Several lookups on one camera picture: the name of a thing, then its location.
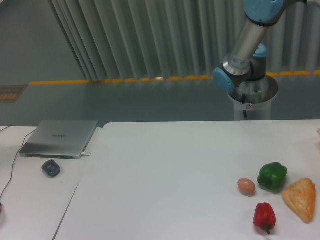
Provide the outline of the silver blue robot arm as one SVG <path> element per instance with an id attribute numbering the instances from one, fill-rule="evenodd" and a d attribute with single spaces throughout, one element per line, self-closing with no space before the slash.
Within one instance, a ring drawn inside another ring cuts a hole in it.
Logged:
<path id="1" fill-rule="evenodd" d="M 232 92 L 247 81 L 257 81 L 266 75 L 267 48 L 261 42 L 269 27 L 280 20 L 284 11 L 296 0 L 245 0 L 246 21 L 233 50 L 213 71 L 216 84 Z"/>

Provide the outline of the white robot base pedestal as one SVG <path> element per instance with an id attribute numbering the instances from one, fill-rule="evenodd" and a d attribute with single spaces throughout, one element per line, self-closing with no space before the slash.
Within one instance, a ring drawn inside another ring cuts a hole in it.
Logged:
<path id="1" fill-rule="evenodd" d="M 272 101 L 277 97 L 279 85 L 270 76 L 245 81 L 228 93 L 233 102 L 235 121 L 262 121 L 271 119 Z"/>

